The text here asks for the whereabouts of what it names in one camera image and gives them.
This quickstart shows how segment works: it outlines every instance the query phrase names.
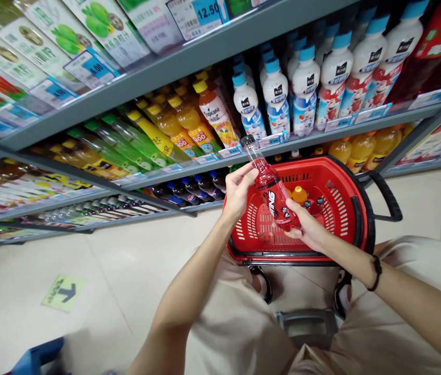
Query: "red sports drink bottle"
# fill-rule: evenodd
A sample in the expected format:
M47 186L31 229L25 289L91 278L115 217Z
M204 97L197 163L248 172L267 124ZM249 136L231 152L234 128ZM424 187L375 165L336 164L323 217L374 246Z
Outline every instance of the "red sports drink bottle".
M259 170L259 175L255 179L255 186L257 186L259 193L268 205L276 224L285 232L289 232L293 227L300 229L299 218L285 203L288 193L278 176L278 172L262 156L253 135L243 137L240 143L254 168Z

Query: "hand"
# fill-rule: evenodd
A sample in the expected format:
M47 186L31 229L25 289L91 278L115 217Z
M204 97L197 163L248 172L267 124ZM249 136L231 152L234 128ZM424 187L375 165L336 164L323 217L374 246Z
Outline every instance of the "hand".
M251 163L226 176L226 205L223 215L235 222L238 221L247 209L248 188L253 185L259 170L253 168Z

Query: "red shopping basket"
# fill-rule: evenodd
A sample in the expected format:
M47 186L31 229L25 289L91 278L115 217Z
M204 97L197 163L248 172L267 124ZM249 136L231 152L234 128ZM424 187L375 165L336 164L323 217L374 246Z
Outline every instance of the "red shopping basket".
M301 186L310 201L324 199L318 221L331 233L371 254L375 247L375 219L401 221L396 199L381 175L375 171L362 180L333 156L314 156L273 166L286 188ZM389 208L390 216L375 215L364 186L374 181ZM287 237L273 218L257 188L248 191L247 211L236 224L228 248L243 265L335 266L330 258L311 250L300 240Z

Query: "floor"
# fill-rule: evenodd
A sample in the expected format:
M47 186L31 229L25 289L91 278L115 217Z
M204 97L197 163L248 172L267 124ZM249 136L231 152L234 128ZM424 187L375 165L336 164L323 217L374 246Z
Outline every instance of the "floor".
M404 234L441 240L441 171L388 180L400 223L377 222L377 242ZM367 190L376 213L387 207ZM165 289L200 245L220 210L0 247L0 374L31 346L65 335L73 374L118 374L141 347ZM71 312L40 305L58 274L84 279ZM336 269L275 267L284 286L273 311L330 304ZM197 374L188 346L186 374Z

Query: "black basket handle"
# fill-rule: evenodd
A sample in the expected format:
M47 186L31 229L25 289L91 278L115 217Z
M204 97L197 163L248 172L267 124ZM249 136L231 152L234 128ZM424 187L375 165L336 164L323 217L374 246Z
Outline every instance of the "black basket handle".
M365 173L361 177L363 176L368 176L372 179L373 182L375 182L386 201L387 208L389 208L390 216L373 214L374 219L393 222L401 221L403 219L403 214L401 213L401 209L399 208L398 201L396 200L396 198L394 198L393 192L387 185L384 178L380 175L380 173L378 173L377 171L370 171Z

